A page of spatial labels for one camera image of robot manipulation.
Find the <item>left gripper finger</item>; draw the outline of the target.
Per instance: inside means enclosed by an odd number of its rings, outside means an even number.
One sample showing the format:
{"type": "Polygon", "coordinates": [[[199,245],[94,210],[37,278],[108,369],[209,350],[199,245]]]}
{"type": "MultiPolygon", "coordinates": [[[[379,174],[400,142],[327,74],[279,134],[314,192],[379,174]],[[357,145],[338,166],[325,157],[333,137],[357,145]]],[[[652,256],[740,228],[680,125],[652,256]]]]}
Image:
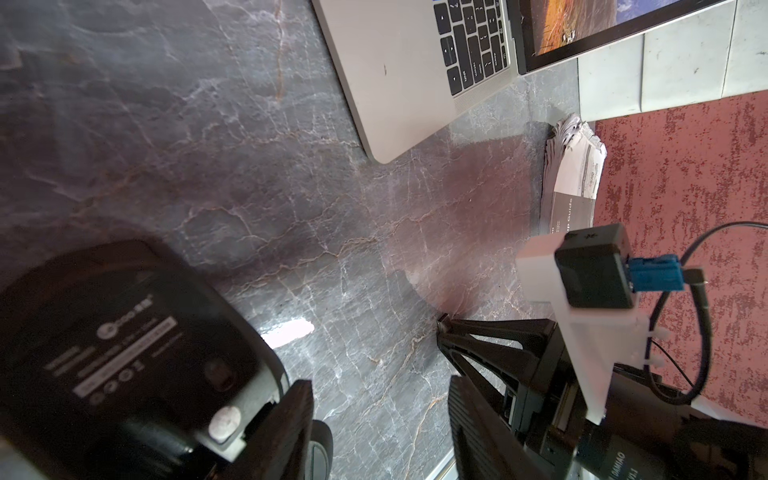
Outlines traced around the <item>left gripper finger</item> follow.
{"type": "Polygon", "coordinates": [[[298,380],[224,470],[226,479],[330,478],[333,435],[313,418],[312,382],[298,380]]]}

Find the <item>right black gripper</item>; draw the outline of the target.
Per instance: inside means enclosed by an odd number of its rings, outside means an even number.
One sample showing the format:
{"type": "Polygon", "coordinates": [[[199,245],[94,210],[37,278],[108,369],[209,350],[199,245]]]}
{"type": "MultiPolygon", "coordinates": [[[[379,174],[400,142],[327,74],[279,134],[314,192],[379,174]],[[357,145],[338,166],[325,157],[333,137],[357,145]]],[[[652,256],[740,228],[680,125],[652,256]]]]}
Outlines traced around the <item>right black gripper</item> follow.
{"type": "Polygon", "coordinates": [[[602,477],[604,441],[586,420],[554,321],[444,314],[436,327],[439,351],[461,375],[451,377],[448,396],[459,479],[525,479],[525,453],[548,479],[602,477]],[[496,413],[506,414],[523,450],[496,413]]]}

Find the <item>black wireless mouse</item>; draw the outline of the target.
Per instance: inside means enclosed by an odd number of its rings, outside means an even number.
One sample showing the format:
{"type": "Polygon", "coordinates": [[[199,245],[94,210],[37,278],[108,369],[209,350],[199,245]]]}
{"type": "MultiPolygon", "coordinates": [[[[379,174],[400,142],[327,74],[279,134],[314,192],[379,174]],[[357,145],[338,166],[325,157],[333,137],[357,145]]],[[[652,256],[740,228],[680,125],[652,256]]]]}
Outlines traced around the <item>black wireless mouse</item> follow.
{"type": "Polygon", "coordinates": [[[1,433],[57,479],[209,479],[289,381],[275,352],[166,248],[53,258],[1,294],[1,433]]]}

